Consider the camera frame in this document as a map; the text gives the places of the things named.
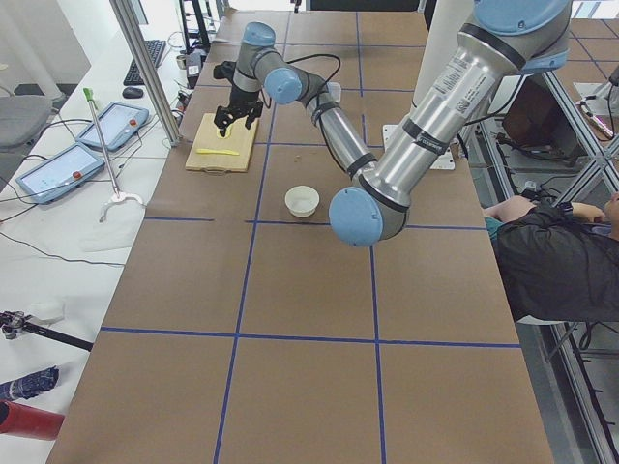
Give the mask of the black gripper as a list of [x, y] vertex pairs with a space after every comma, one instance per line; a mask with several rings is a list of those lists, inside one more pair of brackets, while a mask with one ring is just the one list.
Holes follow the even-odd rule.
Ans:
[[246, 117], [245, 128], [250, 130], [254, 121], [262, 115], [263, 102], [259, 91], [245, 91], [233, 86], [227, 106], [219, 106], [216, 111], [215, 124], [220, 136], [228, 136], [231, 121]]

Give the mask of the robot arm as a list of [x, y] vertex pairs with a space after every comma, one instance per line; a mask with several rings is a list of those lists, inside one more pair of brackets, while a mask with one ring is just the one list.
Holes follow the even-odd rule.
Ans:
[[231, 84], [229, 103], [215, 114], [225, 132], [258, 118], [266, 92], [278, 104], [301, 103], [321, 130], [333, 159], [352, 181], [329, 207], [337, 236], [355, 247], [394, 237], [408, 219], [411, 191], [476, 116], [507, 75], [562, 67], [568, 55], [568, 1], [477, 1], [457, 33], [457, 48], [423, 99], [403, 116], [376, 158], [330, 94], [326, 79], [284, 61], [275, 32], [249, 23], [238, 57], [215, 66]]

